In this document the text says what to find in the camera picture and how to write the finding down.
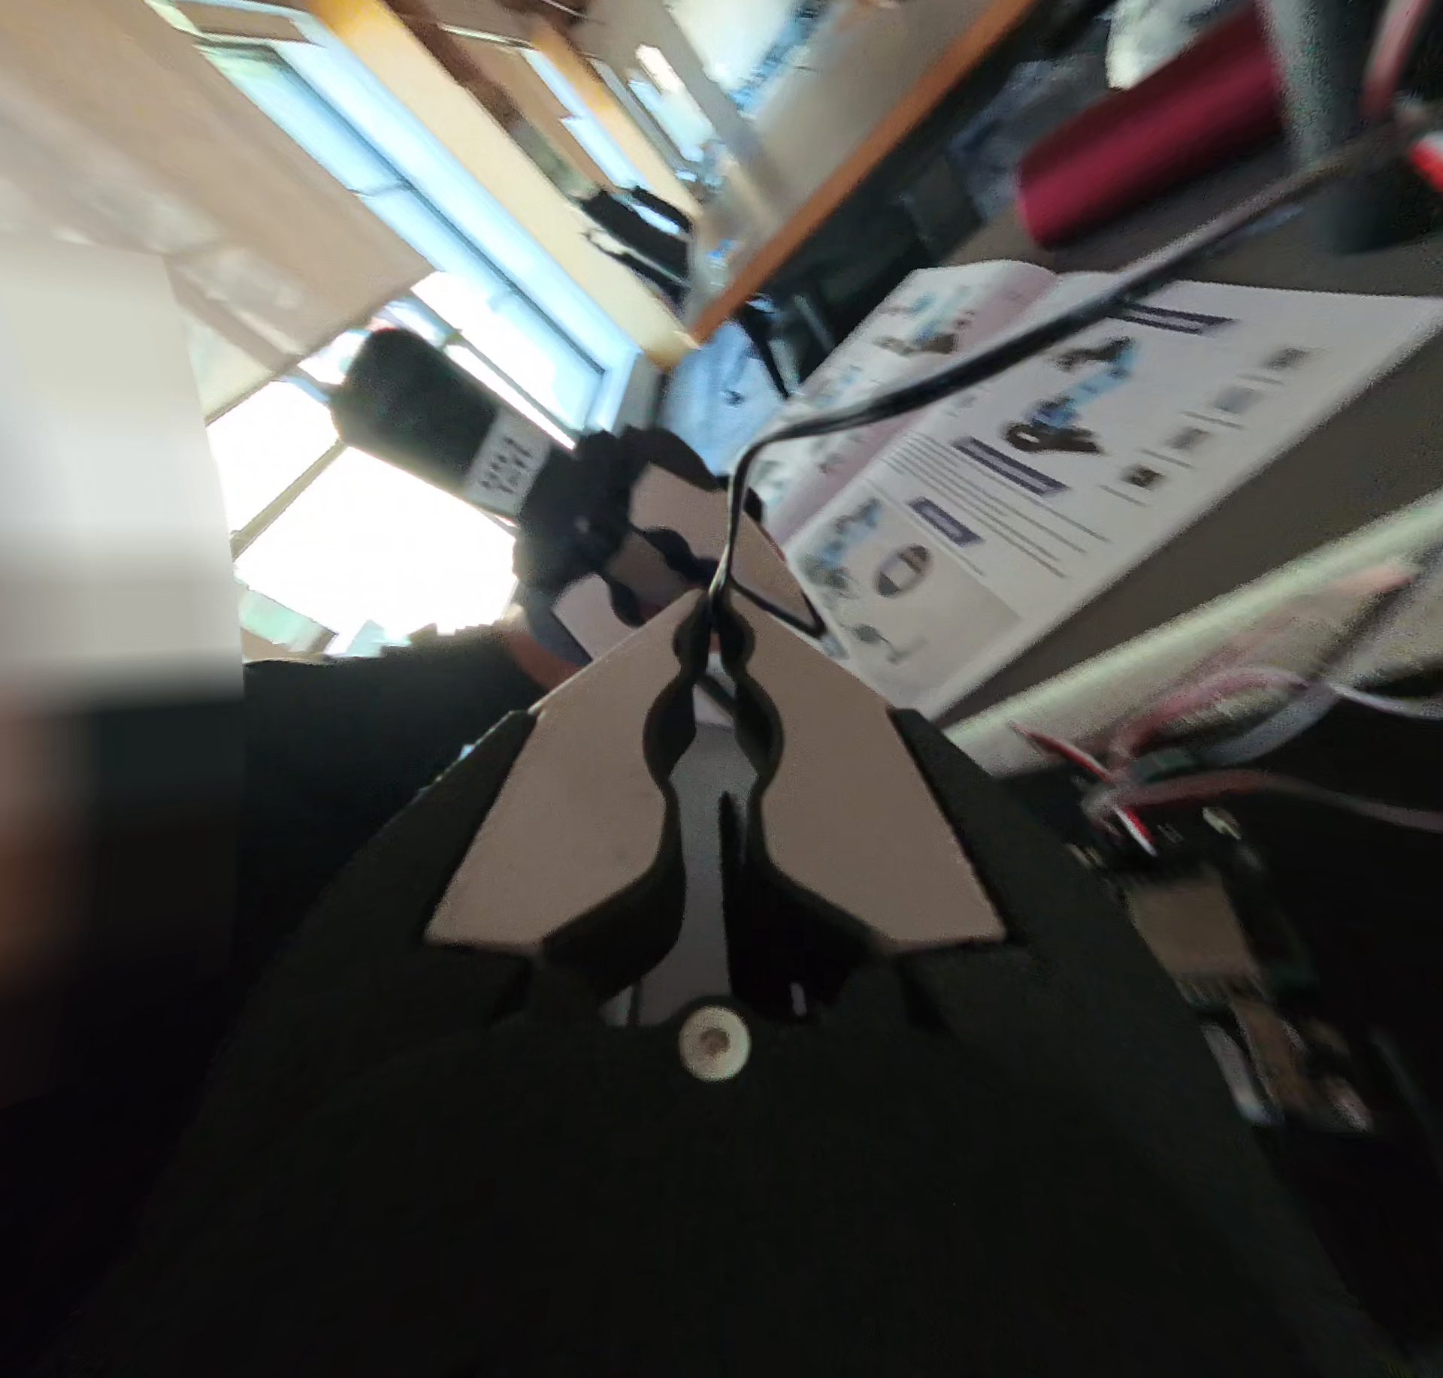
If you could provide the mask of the maroon screwdriver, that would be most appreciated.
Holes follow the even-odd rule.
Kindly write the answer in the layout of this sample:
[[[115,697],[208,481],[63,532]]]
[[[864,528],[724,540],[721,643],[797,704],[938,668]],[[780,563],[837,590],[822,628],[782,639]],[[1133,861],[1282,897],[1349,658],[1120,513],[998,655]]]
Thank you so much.
[[[1034,144],[1017,167],[1028,238],[1059,249],[1282,137],[1282,79],[1254,0],[1131,89]]]

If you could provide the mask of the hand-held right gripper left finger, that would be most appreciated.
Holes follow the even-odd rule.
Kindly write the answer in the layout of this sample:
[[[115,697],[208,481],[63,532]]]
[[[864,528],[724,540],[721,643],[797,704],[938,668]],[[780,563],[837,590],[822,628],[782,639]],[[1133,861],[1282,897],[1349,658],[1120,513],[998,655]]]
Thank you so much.
[[[531,708],[531,729],[426,943],[571,979],[640,979],[680,934],[677,767],[709,656],[690,593]]]

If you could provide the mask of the white instruction manual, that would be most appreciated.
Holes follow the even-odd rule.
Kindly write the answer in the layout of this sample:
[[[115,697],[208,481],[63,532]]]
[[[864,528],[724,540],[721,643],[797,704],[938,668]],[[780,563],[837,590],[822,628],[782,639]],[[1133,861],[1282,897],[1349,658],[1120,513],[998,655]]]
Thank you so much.
[[[1439,299],[1179,282],[749,488],[824,649],[940,718],[1437,335]]]

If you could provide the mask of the wood-edged background table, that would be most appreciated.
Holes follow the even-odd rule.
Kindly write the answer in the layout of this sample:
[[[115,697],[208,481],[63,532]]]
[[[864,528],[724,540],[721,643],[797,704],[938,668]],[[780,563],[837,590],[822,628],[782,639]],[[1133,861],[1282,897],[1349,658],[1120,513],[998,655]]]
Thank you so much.
[[[801,64],[728,137],[730,158],[698,234],[703,251],[686,328],[705,345],[732,312],[1044,0],[852,3],[822,26]]]

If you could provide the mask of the green control board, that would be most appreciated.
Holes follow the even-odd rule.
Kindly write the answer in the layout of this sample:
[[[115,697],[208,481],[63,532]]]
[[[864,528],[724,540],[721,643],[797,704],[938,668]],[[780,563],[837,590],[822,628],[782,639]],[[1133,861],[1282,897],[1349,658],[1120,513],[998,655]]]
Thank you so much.
[[[1380,1136],[1380,1100],[1326,1010],[1317,964],[1271,874],[1221,804],[1080,792],[1089,859],[1193,1016],[1235,1109],[1254,1129]]]

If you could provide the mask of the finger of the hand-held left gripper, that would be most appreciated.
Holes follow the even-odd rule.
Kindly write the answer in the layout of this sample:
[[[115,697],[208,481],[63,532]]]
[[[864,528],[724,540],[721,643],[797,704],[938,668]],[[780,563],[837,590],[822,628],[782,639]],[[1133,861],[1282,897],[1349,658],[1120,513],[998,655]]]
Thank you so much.
[[[692,548],[677,530],[633,530],[600,570],[550,595],[550,656],[585,668],[638,634],[692,588]]]
[[[646,469],[631,494],[633,532],[652,546],[682,588],[709,591],[726,551],[732,551],[728,593],[747,599],[803,635],[826,626],[803,593],[782,549],[763,525],[743,515],[728,544],[730,498],[724,488],[701,490],[663,469]]]

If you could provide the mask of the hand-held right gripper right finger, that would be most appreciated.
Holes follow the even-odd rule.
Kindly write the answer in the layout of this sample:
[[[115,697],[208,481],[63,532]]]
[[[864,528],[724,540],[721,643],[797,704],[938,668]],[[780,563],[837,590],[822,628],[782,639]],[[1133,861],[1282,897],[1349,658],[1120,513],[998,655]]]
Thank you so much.
[[[759,605],[719,607],[719,649],[753,769],[722,809],[732,991],[829,1002],[864,966],[1005,943],[900,714]]]

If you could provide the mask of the bright window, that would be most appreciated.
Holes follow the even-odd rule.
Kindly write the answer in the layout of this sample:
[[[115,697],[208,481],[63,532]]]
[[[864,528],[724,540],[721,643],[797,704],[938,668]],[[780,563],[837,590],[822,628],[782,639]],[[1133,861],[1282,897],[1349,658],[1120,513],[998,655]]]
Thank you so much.
[[[321,406],[369,332],[405,328],[547,435],[579,439],[619,423],[640,351],[333,39],[260,7],[143,3],[424,267],[218,418],[247,603],[315,622],[344,656],[499,618],[510,530],[338,437],[321,446]]]

